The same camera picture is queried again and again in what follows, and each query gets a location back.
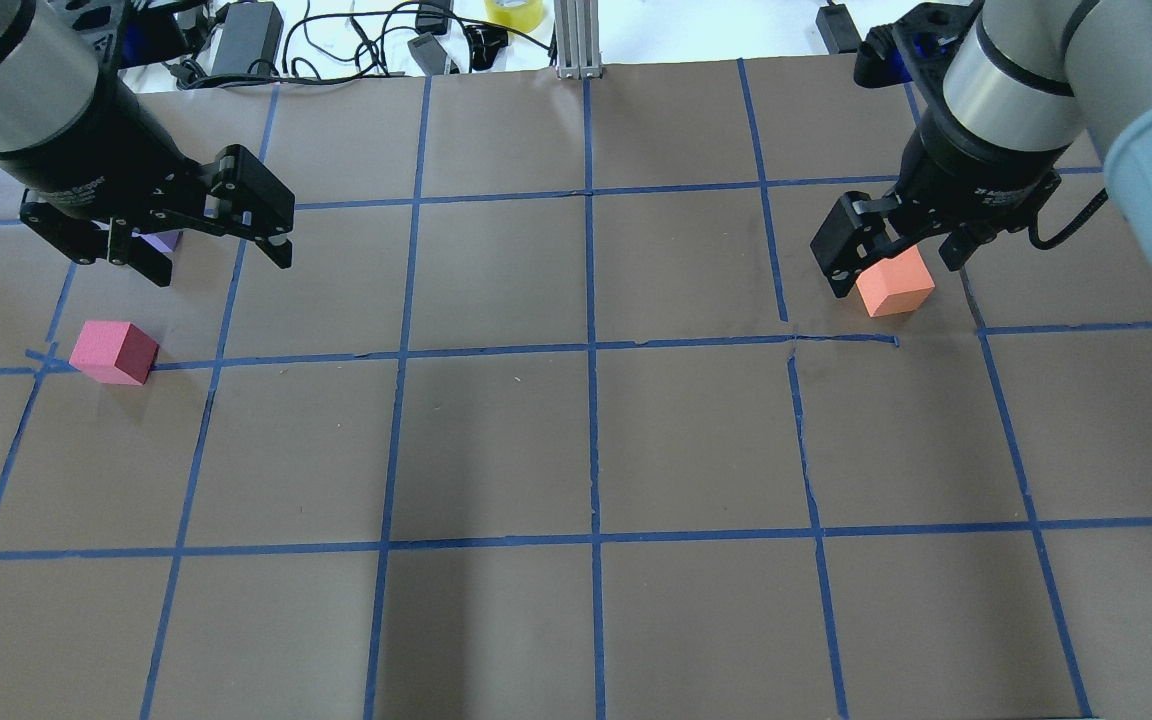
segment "orange foam cube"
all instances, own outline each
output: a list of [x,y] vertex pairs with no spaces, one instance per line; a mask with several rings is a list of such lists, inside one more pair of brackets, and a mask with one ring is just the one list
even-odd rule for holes
[[856,278],[856,288],[870,318],[882,314],[912,313],[932,295],[937,283],[918,247],[910,247],[888,260],[879,260]]

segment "yellow tape roll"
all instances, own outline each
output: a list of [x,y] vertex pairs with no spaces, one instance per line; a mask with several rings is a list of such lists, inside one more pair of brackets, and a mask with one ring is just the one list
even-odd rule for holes
[[499,26],[511,26],[518,32],[531,32],[545,18],[540,0],[483,0],[488,8],[488,20]]

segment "metal post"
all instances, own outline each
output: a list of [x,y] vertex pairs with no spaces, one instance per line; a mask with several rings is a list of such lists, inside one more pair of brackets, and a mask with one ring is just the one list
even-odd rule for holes
[[554,0],[558,77],[602,77],[598,48],[598,0]]

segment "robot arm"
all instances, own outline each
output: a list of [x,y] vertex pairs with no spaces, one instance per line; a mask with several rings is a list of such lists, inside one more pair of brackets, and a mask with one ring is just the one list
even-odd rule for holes
[[1068,233],[1043,242],[1036,218],[1060,184],[1053,165],[1084,126],[1107,195],[1152,263],[1152,1],[923,3],[870,31],[856,59],[862,86],[909,77],[929,109],[896,184],[881,199],[846,192],[812,241],[836,296],[864,268],[938,234],[950,270],[1000,232],[1028,228],[1034,247],[1056,245]]
[[28,188],[20,219],[70,260],[159,286],[172,262],[142,234],[233,234],[288,268],[293,192],[241,145],[187,158],[118,77],[128,8],[0,0],[0,168]]

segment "pink foam cube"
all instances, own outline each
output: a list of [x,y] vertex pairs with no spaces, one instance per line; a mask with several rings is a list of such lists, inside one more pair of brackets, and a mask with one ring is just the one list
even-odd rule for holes
[[937,289],[918,247],[910,247],[895,258],[879,260],[856,278],[856,288],[870,318],[882,314],[912,313]]
[[97,382],[143,386],[157,354],[159,343],[131,323],[88,320],[69,364]]

